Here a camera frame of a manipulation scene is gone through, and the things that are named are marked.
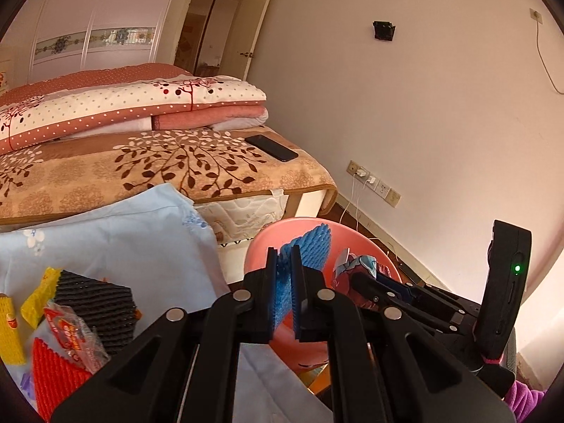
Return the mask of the pink plastic trash bin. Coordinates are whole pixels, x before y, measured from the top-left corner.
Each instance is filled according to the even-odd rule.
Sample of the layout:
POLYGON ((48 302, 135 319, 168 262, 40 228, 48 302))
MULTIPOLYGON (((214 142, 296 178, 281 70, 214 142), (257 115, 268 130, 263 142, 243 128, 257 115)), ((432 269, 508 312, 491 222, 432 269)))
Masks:
MULTIPOLYGON (((251 240, 245 257, 244 271, 249 273, 265 266, 269 248, 281 248, 295 238, 303 236, 317 225, 326 223, 331 230, 331 248, 323 268, 327 287, 333 284, 333 268, 337 257, 345 249, 355 255, 370 255, 379 264, 390 270, 391 278, 399 282, 400 273, 395 265, 374 241, 369 240, 352 228, 337 222, 320 218, 290 218, 274 222, 264 228, 251 240)), ((294 372, 302 373, 315 369, 328 361, 327 346, 324 342, 301 343, 294 338, 293 318, 287 316, 276 330, 270 347, 294 372)))

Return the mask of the red snack packet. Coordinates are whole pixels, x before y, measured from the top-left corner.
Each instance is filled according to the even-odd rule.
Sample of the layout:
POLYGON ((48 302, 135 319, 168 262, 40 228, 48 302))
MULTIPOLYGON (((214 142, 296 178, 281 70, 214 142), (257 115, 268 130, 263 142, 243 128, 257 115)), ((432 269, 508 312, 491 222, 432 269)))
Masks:
POLYGON ((48 300, 43 311, 59 346, 82 369, 94 374, 110 361, 98 334, 71 307, 48 300))

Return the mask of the yellow candy wrapper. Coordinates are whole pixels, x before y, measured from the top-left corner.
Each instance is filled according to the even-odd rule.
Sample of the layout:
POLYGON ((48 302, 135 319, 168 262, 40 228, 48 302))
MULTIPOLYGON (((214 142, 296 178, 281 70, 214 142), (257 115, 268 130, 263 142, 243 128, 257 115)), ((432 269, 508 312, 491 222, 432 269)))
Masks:
POLYGON ((31 293, 20 308, 24 321, 36 330, 44 316, 44 307, 55 298, 55 291, 62 270, 46 268, 39 286, 31 293))

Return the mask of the black smartphone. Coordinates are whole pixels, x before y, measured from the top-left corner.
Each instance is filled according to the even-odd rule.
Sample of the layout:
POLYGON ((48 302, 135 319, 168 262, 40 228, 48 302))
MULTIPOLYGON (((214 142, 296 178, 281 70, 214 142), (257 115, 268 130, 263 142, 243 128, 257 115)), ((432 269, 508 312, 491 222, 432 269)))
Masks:
POLYGON ((247 136, 245 142, 281 161, 281 163, 288 163, 298 158, 296 152, 264 135, 247 136))

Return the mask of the yellow foam net sleeve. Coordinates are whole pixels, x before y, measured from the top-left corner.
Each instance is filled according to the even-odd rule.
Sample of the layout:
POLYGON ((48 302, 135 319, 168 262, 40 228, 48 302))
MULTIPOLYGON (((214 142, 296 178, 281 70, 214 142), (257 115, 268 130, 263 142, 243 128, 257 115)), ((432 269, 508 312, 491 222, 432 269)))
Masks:
POLYGON ((6 365, 21 366, 26 363, 12 299, 6 294, 0 296, 0 354, 6 365))

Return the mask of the wall socket strip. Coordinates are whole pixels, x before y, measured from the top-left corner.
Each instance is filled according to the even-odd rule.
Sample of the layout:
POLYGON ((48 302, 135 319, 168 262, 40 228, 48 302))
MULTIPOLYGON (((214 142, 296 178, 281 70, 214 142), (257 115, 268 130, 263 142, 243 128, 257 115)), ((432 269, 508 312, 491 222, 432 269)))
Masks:
POLYGON ((370 189, 392 207, 397 207, 401 195, 382 179, 376 177, 365 167, 350 160, 346 169, 347 173, 357 179, 363 187, 370 189))

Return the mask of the wooden room door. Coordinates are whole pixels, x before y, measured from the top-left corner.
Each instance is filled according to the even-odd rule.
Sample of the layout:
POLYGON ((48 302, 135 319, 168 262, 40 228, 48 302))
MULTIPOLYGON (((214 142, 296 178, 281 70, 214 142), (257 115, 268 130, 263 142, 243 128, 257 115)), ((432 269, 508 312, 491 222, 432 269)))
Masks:
POLYGON ((270 0, 242 0, 237 12, 233 47, 235 51, 234 75, 246 79, 251 68, 254 50, 258 41, 270 0))

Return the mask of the red foam net sleeve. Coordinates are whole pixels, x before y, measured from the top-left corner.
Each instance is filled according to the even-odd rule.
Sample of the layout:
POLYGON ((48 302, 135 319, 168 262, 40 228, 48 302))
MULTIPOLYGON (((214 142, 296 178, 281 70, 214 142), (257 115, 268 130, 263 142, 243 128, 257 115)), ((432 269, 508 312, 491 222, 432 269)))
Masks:
POLYGON ((51 421, 55 409, 92 377, 91 372, 63 358, 40 338, 33 340, 31 371, 37 412, 51 421))

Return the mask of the brown leaf pattern bedspread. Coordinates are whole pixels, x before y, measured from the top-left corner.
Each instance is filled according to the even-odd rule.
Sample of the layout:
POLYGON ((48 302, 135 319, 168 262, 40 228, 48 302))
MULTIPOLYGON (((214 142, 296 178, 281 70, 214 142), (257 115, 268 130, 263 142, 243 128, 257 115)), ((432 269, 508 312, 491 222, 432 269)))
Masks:
POLYGON ((266 126, 230 132, 152 131, 52 141, 1 157, 1 223, 48 221, 91 211, 169 183, 196 203, 321 191, 337 185, 306 151, 266 126), (264 135, 298 154, 288 163, 245 142, 264 135))

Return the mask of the black wall mounted box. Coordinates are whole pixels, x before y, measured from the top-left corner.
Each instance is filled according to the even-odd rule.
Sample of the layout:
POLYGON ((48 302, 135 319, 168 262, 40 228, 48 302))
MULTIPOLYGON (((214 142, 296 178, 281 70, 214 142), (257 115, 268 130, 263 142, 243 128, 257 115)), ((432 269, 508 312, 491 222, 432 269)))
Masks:
POLYGON ((396 26, 387 21, 373 22, 375 39, 380 41, 391 42, 394 38, 396 26))

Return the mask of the black foam net sleeve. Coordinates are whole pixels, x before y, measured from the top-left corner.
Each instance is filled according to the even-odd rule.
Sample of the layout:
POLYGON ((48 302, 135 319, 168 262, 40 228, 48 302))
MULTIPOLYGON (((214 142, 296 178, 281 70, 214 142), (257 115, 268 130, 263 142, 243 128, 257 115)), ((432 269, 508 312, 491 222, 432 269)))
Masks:
POLYGON ((55 303, 71 307, 97 333, 109 356, 118 354, 134 338, 138 316, 130 287, 62 270, 56 284, 55 303))

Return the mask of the colourful snack wrapper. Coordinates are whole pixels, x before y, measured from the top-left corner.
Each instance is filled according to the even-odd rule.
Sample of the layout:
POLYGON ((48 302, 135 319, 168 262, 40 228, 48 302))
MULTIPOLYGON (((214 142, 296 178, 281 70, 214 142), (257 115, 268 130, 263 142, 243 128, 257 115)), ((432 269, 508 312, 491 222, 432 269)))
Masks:
POLYGON ((353 288, 353 276, 360 274, 376 280, 378 273, 379 265, 375 257, 355 255, 349 248, 344 248, 333 265, 332 287, 337 292, 348 296, 358 307, 372 309, 376 307, 376 303, 365 298, 353 288))

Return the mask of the white sliding wardrobe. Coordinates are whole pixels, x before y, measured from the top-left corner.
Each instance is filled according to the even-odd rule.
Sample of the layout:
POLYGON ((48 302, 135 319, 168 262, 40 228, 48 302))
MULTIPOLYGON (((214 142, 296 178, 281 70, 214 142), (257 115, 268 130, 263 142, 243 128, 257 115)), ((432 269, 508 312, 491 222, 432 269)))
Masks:
POLYGON ((45 0, 28 81, 154 62, 172 0, 45 0))

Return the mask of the light blue floral cloth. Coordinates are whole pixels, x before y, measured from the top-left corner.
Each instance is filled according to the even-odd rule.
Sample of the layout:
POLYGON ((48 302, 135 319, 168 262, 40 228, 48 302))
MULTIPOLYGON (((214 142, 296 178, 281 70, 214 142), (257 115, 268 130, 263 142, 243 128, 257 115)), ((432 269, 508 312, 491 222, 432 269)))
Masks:
MULTIPOLYGON (((1 291, 17 306, 46 268, 129 287, 142 332, 171 307, 208 308, 229 291, 211 227, 162 185, 125 201, 1 236, 1 291)), ((236 422, 330 422, 332 412, 267 345, 240 348, 236 422)))

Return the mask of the blue foam net sleeve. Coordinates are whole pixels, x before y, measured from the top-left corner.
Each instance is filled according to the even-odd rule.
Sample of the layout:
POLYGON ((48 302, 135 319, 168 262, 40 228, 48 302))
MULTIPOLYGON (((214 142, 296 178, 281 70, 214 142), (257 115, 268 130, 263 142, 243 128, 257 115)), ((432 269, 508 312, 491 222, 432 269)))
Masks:
POLYGON ((275 273, 274 328, 282 324, 292 311, 292 249, 299 247, 301 263, 321 271, 331 248, 331 230, 321 223, 300 237, 282 245, 278 251, 275 273))

